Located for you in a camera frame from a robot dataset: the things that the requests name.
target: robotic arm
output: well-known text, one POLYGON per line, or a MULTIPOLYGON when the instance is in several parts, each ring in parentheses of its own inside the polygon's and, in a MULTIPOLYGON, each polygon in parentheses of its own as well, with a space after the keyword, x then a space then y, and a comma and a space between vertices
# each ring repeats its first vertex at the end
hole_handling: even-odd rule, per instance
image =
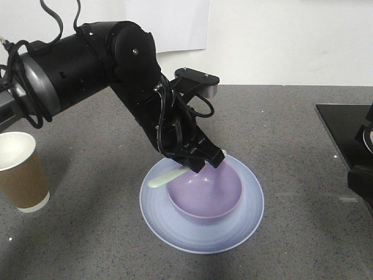
POLYGON ((214 167, 221 163, 221 149, 196 124, 196 117, 214 113, 204 96, 216 93, 218 77, 181 68, 168 81, 157 63, 153 36, 133 22, 76 27, 75 19, 74 28, 76 34, 50 43, 1 39, 9 59, 1 66, 5 74, 0 75, 0 131, 22 117, 41 128, 43 118, 51 121, 109 86, 165 157, 194 172, 205 161, 214 167), (19 55, 22 45, 27 53, 19 55), (188 106, 194 96, 209 106, 209 114, 188 106))

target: spoon handle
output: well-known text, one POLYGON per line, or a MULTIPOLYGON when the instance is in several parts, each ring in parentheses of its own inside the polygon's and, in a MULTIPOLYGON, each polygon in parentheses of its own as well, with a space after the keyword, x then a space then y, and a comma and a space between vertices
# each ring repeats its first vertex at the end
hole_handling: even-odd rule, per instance
POLYGON ((177 177, 179 177, 180 175, 183 175, 185 172, 187 172, 189 170, 189 167, 188 166, 181 166, 179 168, 176 168, 174 170, 171 170, 167 173, 164 173, 163 175, 161 176, 158 176, 156 178, 153 178, 151 179, 147 185, 150 187, 150 188, 157 188, 157 187, 161 187, 165 184, 167 184, 169 181, 172 181, 173 179, 176 179, 177 177))

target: paper sheet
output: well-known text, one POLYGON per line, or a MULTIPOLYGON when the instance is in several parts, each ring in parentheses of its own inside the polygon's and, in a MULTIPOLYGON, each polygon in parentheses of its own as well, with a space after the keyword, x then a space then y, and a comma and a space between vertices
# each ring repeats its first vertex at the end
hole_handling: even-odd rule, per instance
POLYGON ((206 48, 209 0, 125 0, 125 9, 152 33, 157 53, 206 48))

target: paper cup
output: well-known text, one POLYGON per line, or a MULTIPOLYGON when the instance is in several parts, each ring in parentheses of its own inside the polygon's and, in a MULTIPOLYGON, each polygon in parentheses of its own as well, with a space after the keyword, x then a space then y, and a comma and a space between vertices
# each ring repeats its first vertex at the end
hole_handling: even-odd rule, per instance
POLYGON ((0 134, 0 190, 21 212, 31 213, 47 204, 47 179, 30 134, 0 134))

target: speckled countertop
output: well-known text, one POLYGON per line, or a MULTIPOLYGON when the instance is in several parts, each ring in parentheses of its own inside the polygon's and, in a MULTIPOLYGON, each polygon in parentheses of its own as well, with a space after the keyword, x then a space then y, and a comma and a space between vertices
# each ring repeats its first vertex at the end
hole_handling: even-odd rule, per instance
POLYGON ((256 174, 265 212, 245 243, 215 255, 147 227, 139 190, 161 156, 111 90, 43 129, 20 121, 7 131, 35 137, 51 199, 26 214, 0 194, 0 279, 373 279, 373 218, 315 110, 372 101, 371 87, 221 85, 215 115, 198 123, 256 174))

